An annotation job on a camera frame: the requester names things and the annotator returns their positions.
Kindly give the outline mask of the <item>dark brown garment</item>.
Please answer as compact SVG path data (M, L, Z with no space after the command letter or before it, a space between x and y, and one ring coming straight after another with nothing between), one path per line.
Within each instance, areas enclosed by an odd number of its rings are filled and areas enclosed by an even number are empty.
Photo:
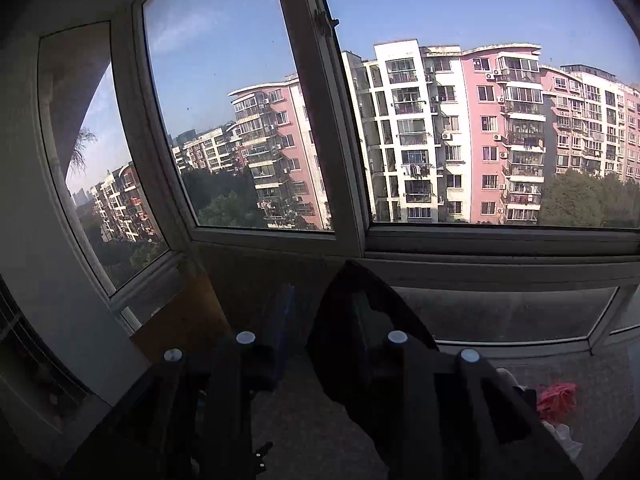
M373 363L393 330L438 350L426 325L392 286L362 264L346 261L320 299L307 350L323 392L360 426L377 422L393 405L375 385Z

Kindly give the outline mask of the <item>pine plank panel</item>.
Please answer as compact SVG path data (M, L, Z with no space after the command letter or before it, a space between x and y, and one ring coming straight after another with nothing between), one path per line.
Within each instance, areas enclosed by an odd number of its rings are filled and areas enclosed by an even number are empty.
M186 283L166 306L151 316L129 339L152 363L168 350L199 356L230 338L232 329L207 274Z

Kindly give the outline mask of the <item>red cloth item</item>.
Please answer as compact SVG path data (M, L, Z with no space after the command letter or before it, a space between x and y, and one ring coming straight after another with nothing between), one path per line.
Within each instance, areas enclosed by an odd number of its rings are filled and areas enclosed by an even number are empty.
M576 408L577 386L574 382L559 382L544 390L537 400L537 411L541 420L557 425L572 414Z

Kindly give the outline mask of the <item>white window frame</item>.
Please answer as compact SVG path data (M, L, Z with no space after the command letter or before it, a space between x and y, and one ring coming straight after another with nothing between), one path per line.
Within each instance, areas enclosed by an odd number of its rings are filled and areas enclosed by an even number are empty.
M134 164L142 174L169 252L122 290L101 269L78 221L70 214L61 162L52 130L40 130L47 151L56 210L70 247L96 293L112 312L158 278L172 260L192 255L196 245L296 258L353 258L400 287L516 292L567 292L608 288L612 297L589 333L568 339L490 342L495 359L533 359L597 353L604 346L637 340L637 326L620 326L639 288L639 237L633 232L514 231L480 226L412 228L374 226L364 197L355 118L337 52L331 14L324 0L278 0L309 108L319 133L334 229L329 234L200 228L178 181L160 120L142 6L145 0L38 0L54 32L103 24L107 27L119 113Z

